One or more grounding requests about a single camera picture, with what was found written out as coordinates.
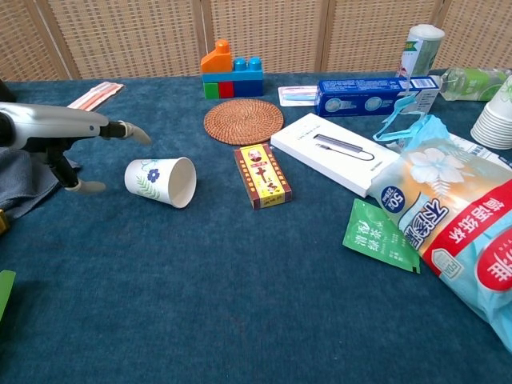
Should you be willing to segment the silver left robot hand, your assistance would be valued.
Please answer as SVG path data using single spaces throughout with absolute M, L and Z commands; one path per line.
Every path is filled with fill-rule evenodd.
M 78 178 L 64 152 L 82 139 L 129 138 L 144 145 L 150 136 L 140 127 L 124 121 L 64 106 L 0 102 L 0 147 L 40 154 L 61 185 L 84 194 L 101 192 L 102 182 L 84 182 Z

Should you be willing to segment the floral white paper cup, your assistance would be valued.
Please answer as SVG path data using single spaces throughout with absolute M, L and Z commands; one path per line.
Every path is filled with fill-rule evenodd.
M 197 174 L 186 157 L 136 159 L 127 166 L 124 183 L 132 194 L 181 209 L 194 196 Z

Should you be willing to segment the pink cutlery case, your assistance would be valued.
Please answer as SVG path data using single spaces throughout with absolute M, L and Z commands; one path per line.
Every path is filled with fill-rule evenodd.
M 102 82 L 91 88 L 83 96 L 73 101 L 67 107 L 77 110 L 92 111 L 104 103 L 108 98 L 116 95 L 116 93 L 123 87 L 124 85 L 120 83 Z

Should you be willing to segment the bamboo folding screen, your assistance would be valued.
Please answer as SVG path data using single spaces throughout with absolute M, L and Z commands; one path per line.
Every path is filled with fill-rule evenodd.
M 395 71 L 417 24 L 437 69 L 512 67 L 512 0 L 0 0 L 0 79 L 196 75 L 219 39 L 268 73 Z

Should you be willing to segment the green white snack bag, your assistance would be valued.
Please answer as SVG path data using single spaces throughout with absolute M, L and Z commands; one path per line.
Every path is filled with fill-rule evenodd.
M 0 271 L 0 321 L 2 320 L 10 293 L 14 284 L 16 273 L 12 270 Z

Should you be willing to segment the colourful toy block stack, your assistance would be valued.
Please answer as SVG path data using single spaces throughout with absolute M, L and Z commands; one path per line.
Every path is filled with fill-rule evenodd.
M 264 94 L 260 57 L 234 58 L 230 44 L 219 39 L 201 59 L 200 72 L 205 99 L 260 97 Z

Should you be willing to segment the round woven rattan coaster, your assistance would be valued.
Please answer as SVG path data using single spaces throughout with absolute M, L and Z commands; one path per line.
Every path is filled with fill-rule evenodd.
M 249 98 L 223 102 L 204 117 L 209 136 L 236 146 L 266 142 L 283 124 L 284 117 L 275 104 Z

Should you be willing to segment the red yellow medicine box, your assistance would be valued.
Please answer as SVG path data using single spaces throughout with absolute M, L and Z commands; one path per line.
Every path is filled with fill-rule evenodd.
M 269 145 L 244 146 L 234 158 L 254 210 L 292 200 L 292 189 Z

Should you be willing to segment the pink white toothbrush pack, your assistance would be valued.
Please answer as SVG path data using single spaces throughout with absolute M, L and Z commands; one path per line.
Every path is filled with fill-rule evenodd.
M 317 86 L 280 86 L 278 98 L 280 106 L 313 106 L 315 104 Z

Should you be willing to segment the white USB hub box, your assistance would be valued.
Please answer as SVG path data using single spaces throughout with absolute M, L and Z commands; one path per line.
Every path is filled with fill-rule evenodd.
M 309 113 L 270 138 L 272 146 L 361 197 L 399 154 Z

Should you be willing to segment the blue toothpaste box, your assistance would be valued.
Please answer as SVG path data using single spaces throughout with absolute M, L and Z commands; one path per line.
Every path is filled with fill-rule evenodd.
M 321 117 L 428 113 L 439 92 L 431 76 L 344 78 L 318 82 L 314 102 Z

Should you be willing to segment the green tea sachet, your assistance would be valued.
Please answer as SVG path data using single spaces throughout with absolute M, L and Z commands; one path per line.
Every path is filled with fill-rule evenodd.
M 383 209 L 356 198 L 342 244 L 373 259 L 420 274 L 420 257 Z

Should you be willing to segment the white green label canister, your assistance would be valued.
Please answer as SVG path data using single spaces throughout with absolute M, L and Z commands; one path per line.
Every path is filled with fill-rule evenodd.
M 396 76 L 427 76 L 444 37 L 445 32 L 431 24 L 412 26 L 402 51 Z

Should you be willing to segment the light blue plastic product bag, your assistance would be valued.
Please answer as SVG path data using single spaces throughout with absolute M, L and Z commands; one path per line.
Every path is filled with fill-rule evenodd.
M 388 132 L 414 102 L 412 94 L 397 100 L 374 135 L 398 141 L 401 152 L 373 178 L 368 194 L 512 353 L 512 170 L 458 146 L 431 114 Z

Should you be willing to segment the clear green label water bottle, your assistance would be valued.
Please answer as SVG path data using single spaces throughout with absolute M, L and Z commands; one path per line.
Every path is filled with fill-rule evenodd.
M 512 75 L 512 69 L 449 68 L 441 76 L 440 94 L 447 101 L 488 102 Z

